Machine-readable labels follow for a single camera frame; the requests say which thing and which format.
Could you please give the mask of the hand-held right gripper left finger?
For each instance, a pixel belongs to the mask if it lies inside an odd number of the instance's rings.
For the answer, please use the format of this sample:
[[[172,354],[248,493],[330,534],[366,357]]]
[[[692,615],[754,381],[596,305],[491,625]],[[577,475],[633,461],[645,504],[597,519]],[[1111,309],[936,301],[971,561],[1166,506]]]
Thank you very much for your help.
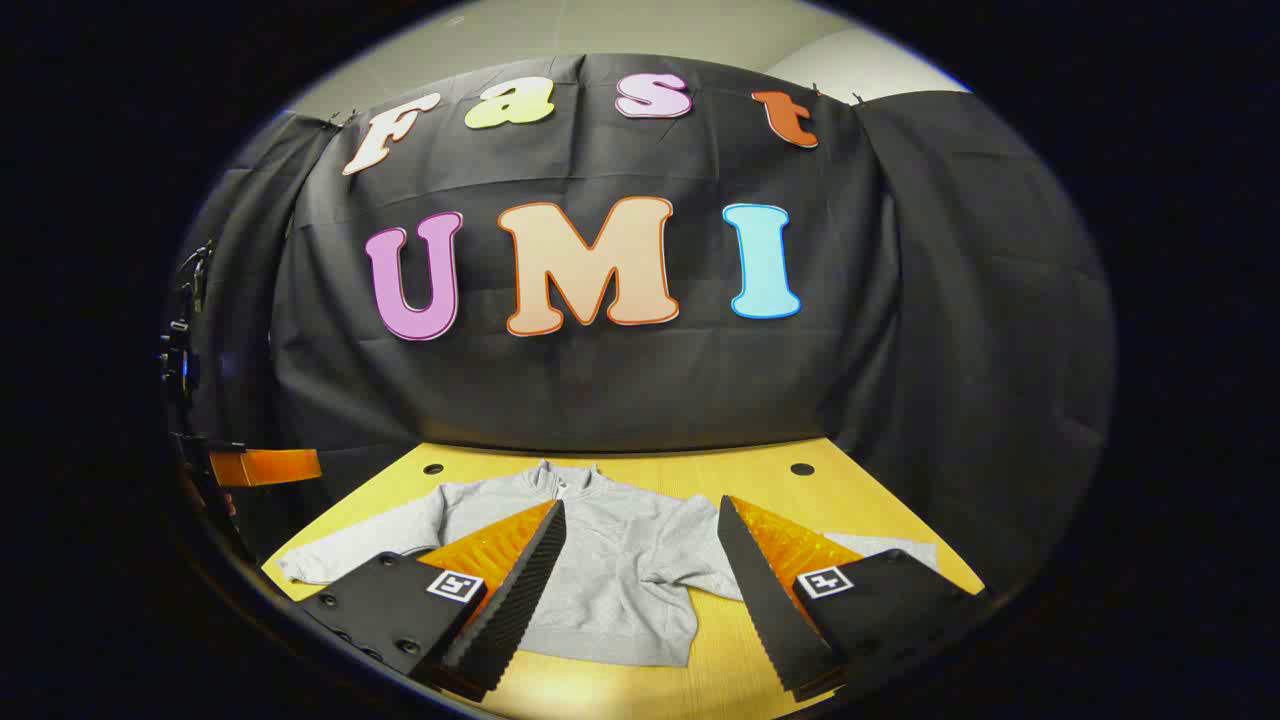
[[[376,553],[300,606],[370,659],[479,702],[521,644],[566,536],[563,502],[547,501],[421,557]]]

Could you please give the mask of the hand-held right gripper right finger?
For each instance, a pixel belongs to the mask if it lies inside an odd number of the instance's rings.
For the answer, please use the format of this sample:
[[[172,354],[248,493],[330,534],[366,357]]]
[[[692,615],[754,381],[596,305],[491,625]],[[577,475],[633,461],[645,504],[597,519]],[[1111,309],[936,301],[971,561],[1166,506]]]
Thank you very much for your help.
[[[785,691],[869,694],[957,643],[992,611],[902,550],[863,555],[744,498],[717,527],[742,601]]]

